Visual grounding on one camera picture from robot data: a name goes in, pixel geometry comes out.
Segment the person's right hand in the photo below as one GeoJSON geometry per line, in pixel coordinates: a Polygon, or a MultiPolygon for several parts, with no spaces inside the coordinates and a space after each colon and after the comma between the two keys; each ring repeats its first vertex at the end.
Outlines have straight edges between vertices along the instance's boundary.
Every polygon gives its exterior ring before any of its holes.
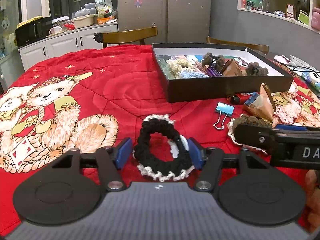
{"type": "Polygon", "coordinates": [[[306,204],[310,208],[308,222],[309,231],[315,231],[320,225],[320,190],[319,171],[309,170],[305,176],[306,204]]]}

